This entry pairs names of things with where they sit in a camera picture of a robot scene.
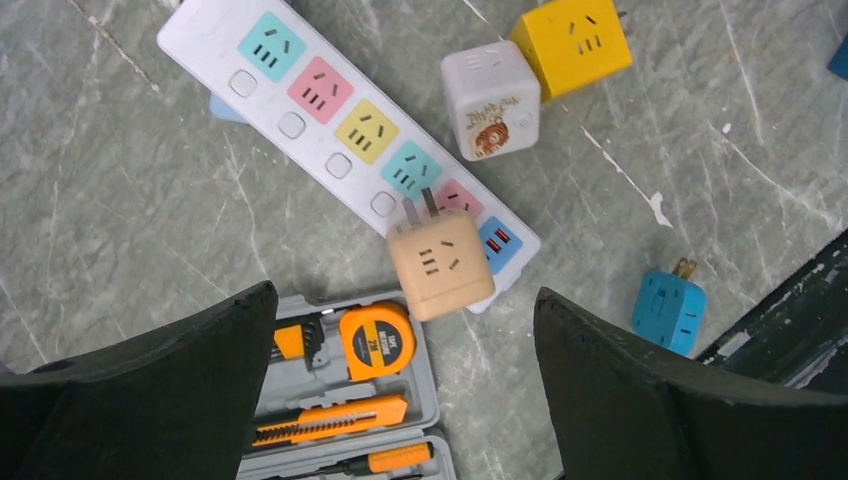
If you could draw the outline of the dark blue cube adapter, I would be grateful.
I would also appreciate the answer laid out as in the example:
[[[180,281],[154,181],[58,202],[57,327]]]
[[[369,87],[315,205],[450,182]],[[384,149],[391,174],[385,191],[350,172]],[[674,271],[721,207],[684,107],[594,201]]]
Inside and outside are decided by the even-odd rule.
[[[848,36],[845,36],[831,57],[827,69],[842,80],[848,81]]]

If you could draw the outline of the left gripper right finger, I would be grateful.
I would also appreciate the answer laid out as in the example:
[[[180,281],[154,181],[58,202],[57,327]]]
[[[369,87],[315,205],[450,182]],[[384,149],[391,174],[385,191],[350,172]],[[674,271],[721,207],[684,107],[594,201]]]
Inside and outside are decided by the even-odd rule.
[[[536,357],[568,479],[843,479],[847,399],[675,354],[547,288]]]

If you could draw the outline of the grey tool case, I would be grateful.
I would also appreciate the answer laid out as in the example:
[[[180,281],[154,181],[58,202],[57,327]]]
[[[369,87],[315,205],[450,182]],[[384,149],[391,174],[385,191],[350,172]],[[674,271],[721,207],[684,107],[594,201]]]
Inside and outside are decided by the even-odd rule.
[[[241,479],[452,479],[421,323],[400,291],[281,300]]]

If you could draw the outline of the yellow cube adapter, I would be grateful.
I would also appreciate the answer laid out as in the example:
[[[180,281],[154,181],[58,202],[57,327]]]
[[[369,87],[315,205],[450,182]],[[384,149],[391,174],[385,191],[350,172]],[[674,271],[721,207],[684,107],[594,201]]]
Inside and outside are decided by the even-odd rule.
[[[557,0],[522,14],[510,33],[546,103],[615,74],[632,55],[612,0]]]

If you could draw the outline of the white power strip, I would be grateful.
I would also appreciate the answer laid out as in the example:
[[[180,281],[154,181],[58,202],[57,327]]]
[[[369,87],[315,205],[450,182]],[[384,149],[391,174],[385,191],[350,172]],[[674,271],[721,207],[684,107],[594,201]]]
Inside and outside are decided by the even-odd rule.
[[[160,48],[381,235],[440,209],[473,215],[496,293],[539,252],[539,237],[316,29],[283,1],[186,1]]]

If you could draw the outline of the orange cube adapter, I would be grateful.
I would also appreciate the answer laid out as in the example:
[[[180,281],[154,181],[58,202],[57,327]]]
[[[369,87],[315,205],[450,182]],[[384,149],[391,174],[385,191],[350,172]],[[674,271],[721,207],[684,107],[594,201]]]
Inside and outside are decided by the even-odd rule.
[[[438,208],[430,188],[421,196],[426,213],[405,198],[406,219],[386,240],[409,311],[424,322],[489,299],[496,284],[473,215]]]

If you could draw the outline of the light blue power strip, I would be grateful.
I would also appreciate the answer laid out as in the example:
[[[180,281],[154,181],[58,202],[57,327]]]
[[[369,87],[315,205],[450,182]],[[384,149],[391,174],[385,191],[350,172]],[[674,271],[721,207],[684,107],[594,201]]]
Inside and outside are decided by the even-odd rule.
[[[210,94],[208,108],[211,115],[215,118],[239,124],[248,124],[246,119],[214,93]]]

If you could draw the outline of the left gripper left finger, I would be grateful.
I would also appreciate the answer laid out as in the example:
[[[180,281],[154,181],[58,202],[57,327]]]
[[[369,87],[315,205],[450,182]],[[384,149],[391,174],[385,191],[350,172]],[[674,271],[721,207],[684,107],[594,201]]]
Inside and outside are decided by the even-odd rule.
[[[5,479],[232,479],[278,293],[257,283],[147,333],[1,377]]]

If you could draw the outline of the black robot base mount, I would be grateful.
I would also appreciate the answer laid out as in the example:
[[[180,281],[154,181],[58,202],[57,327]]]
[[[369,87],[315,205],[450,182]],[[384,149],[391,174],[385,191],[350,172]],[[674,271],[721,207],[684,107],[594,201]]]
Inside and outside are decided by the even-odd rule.
[[[743,315],[697,360],[746,377],[847,392],[847,234]]]

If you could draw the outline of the white and blue cube adapter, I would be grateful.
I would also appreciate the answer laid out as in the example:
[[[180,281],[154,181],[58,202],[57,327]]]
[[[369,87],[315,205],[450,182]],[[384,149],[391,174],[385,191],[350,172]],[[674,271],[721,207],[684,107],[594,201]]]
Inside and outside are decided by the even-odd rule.
[[[533,147],[541,86],[518,46],[502,40],[440,63],[447,111],[464,159],[482,161]]]

